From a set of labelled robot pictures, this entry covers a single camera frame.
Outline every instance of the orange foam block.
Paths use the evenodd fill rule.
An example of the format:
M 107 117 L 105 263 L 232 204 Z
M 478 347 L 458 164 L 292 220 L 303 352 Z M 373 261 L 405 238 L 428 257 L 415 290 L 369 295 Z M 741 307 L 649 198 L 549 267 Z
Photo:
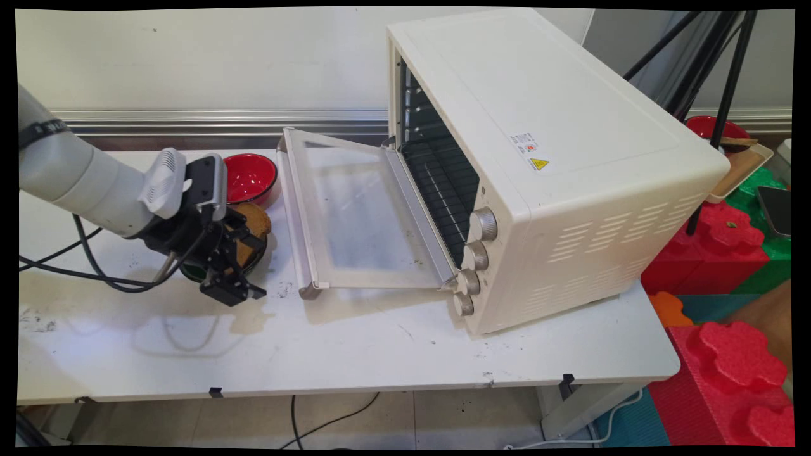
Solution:
M 662 326 L 670 328 L 672 326 L 693 326 L 693 321 L 684 316 L 682 309 L 684 305 L 681 300 L 667 293 L 660 291 L 655 295 L 648 295 L 650 303 L 653 304 L 656 315 L 659 316 L 659 321 Z

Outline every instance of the warning label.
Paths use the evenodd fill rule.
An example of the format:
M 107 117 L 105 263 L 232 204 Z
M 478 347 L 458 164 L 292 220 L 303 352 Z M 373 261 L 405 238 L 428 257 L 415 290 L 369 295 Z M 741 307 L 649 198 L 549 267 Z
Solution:
M 548 157 L 544 156 L 538 145 L 538 141 L 535 140 L 531 133 L 513 135 L 510 136 L 509 139 L 513 142 L 516 150 L 521 154 L 521 157 L 532 170 L 540 171 L 544 166 L 549 164 L 548 160 L 544 160 L 544 158 Z
M 549 164 L 548 161 L 539 160 L 537 158 L 531 158 L 530 160 L 532 160 L 532 164 L 535 165 L 535 169 L 537 169 L 538 171 L 540 171 L 544 166 Z

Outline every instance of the oven knob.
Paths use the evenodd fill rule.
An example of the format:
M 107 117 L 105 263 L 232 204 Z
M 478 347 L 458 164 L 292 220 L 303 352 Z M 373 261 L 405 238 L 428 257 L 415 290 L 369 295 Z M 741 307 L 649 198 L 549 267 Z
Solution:
M 470 268 L 474 271 L 483 271 L 487 269 L 487 249 L 481 241 L 473 241 L 465 245 L 463 249 L 464 256 L 462 257 L 461 267 Z
M 473 300 L 462 293 L 453 294 L 453 306 L 457 309 L 459 316 L 473 315 Z
M 473 211 L 470 215 L 470 237 L 474 241 L 492 241 L 497 233 L 496 216 L 490 208 Z
M 482 289 L 478 285 L 478 275 L 470 269 L 457 274 L 457 292 L 463 295 L 478 295 Z

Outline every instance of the oven door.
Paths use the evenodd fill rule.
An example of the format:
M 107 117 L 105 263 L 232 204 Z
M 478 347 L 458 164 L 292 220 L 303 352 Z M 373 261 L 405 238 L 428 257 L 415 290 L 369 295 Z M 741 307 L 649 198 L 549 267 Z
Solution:
M 285 128 L 279 174 L 299 294 L 448 288 L 456 270 L 398 154 Z

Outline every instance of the white wall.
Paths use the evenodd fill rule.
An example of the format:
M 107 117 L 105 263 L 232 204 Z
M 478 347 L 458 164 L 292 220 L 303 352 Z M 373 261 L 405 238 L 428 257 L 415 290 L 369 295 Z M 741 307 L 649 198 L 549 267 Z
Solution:
M 733 39 L 724 50 L 693 107 L 718 107 L 735 43 Z M 732 108 L 791 107 L 793 73 L 794 10 L 758 11 Z
M 17 10 L 17 78 L 50 109 L 385 108 L 387 24 L 486 9 Z M 535 9 L 578 43 L 593 12 Z
M 619 74 L 625 73 L 679 18 L 673 11 L 604 10 L 594 13 L 583 44 L 589 52 Z M 693 22 L 632 80 L 648 96 L 657 92 L 667 71 L 679 57 L 674 48 L 685 45 Z M 735 51 L 735 39 L 704 82 L 695 110 L 717 109 Z M 757 13 L 755 27 L 732 100 L 735 110 L 769 110 L 792 106 L 794 71 L 794 10 Z

